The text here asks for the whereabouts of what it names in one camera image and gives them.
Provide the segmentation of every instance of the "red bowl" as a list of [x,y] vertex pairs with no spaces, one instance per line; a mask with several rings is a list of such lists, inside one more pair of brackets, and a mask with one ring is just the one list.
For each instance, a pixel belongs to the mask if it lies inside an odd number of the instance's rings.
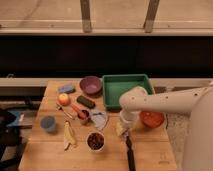
[[96,76],[86,76],[80,81],[80,88],[84,93],[92,95],[101,90],[102,83]]

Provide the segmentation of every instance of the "green plastic bin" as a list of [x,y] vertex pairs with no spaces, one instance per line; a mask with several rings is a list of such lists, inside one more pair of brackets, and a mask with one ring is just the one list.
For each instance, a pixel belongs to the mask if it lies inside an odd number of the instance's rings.
[[103,101],[107,110],[121,109],[120,96],[136,86],[142,86],[148,94],[153,94],[152,86],[146,74],[104,75]]

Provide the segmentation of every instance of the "red apple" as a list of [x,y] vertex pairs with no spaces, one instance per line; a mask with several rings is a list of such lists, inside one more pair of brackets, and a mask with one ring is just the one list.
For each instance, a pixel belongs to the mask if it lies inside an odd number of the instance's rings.
[[141,122],[149,128],[156,128],[164,122],[164,115],[160,112],[142,111]]
[[58,96],[58,102],[62,106],[68,106],[70,104],[70,97],[66,93],[62,93]]

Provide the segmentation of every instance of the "blue cup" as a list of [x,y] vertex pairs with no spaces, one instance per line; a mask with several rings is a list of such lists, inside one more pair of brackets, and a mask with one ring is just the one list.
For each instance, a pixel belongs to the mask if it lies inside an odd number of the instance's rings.
[[45,116],[40,122],[40,126],[47,132],[53,133],[56,131],[56,122],[53,116]]

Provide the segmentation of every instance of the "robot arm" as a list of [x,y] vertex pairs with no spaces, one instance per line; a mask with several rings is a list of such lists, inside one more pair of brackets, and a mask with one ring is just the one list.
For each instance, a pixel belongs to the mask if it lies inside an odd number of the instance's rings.
[[212,171],[213,169],[213,88],[196,88],[147,95],[135,87],[120,97],[120,133],[130,129],[140,111],[191,113],[189,132],[183,154],[183,171]]
[[120,97],[120,105],[128,112],[158,111],[166,113],[191,113],[195,103],[212,87],[147,95],[143,87],[135,87]]

